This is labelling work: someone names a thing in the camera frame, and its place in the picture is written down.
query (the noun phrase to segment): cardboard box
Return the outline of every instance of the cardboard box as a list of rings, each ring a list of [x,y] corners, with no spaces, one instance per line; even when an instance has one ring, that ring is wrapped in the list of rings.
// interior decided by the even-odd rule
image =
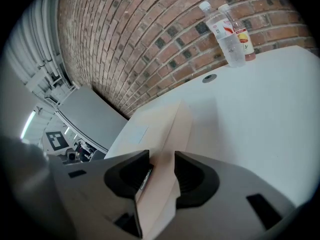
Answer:
[[[152,240],[176,214],[180,196],[174,172],[175,151],[185,151],[193,118],[186,103],[180,102],[148,109],[129,121],[114,156],[139,150],[150,150],[154,165],[138,200],[136,200],[143,239]]]

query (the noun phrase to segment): brick wall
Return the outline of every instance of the brick wall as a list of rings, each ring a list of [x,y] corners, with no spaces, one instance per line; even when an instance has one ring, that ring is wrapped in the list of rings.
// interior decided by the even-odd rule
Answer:
[[[198,8],[228,3],[255,52],[298,45],[317,52],[288,0],[60,0],[66,69],[127,116],[143,104],[226,64]]]

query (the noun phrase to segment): bottle label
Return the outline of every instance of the bottle label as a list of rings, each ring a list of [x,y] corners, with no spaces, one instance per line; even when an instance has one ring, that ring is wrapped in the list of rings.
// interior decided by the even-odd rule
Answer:
[[[255,52],[254,50],[254,46],[252,45],[250,36],[248,34],[248,31],[246,28],[238,30],[235,32],[237,37],[240,40],[240,43],[242,44],[243,50],[244,50],[244,54],[252,54]]]
[[[234,29],[227,18],[219,20],[214,24],[210,24],[208,27],[217,40],[231,36],[234,33]]]

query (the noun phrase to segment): water bottle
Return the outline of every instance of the water bottle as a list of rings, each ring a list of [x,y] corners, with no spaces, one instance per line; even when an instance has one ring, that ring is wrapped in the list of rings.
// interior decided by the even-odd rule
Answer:
[[[205,24],[213,32],[230,67],[243,66],[246,62],[244,49],[227,16],[217,10],[212,12],[210,3],[206,1],[199,7],[206,16]]]
[[[228,20],[231,22],[234,32],[236,33],[240,43],[242,44],[242,48],[245,55],[245,61],[252,61],[256,58],[254,46],[251,42],[250,35],[242,23],[241,20],[238,20],[233,11],[231,10],[228,4],[221,5],[218,8],[218,11],[225,14]]]

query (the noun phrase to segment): white tabletop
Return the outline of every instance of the white tabletop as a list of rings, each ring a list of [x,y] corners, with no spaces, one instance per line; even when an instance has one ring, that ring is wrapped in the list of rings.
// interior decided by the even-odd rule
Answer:
[[[205,76],[217,78],[202,83]],[[320,176],[320,59],[298,46],[264,52],[240,68],[223,66],[140,107],[184,100],[193,115],[186,151],[256,173],[296,206]]]

